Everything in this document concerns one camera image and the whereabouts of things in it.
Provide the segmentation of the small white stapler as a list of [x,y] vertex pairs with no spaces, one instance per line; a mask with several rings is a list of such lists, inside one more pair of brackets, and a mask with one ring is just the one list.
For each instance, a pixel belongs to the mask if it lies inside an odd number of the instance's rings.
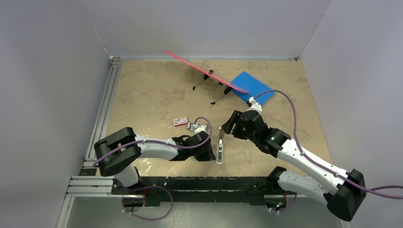
[[220,127],[218,133],[217,155],[216,163],[223,164],[223,142],[224,142],[224,130]]

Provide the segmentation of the staple box tray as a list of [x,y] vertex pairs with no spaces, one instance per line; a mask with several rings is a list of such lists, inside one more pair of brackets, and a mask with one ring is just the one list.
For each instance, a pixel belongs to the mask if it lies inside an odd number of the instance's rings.
[[198,128],[197,123],[187,123],[187,130],[188,131],[194,131]]

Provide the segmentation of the red white staple box sleeve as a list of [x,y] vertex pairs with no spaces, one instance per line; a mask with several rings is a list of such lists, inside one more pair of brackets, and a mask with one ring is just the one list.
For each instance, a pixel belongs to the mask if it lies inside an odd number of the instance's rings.
[[173,124],[175,127],[181,126],[181,125],[186,125],[187,123],[188,123],[188,118],[186,116],[173,119]]

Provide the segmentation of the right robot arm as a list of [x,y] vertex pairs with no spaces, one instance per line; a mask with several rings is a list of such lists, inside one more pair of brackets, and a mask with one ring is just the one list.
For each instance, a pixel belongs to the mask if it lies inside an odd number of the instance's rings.
[[225,134],[249,140],[263,153],[283,160],[303,171],[300,176],[283,170],[268,178],[267,188],[272,193],[281,190],[299,193],[326,205],[339,219],[352,221],[366,197],[364,175],[353,169],[346,171],[317,157],[278,128],[268,127],[262,116],[254,110],[235,110],[220,127]]

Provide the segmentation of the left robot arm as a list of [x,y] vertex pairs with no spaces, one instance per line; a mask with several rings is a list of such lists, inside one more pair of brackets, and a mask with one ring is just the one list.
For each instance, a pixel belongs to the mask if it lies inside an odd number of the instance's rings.
[[138,169],[132,165],[136,159],[157,158],[167,161],[184,161],[195,158],[199,162],[215,159],[211,136],[206,130],[194,135],[182,135],[166,140],[146,138],[125,127],[94,144],[94,166],[103,177],[113,176],[129,194],[137,194],[142,187]]

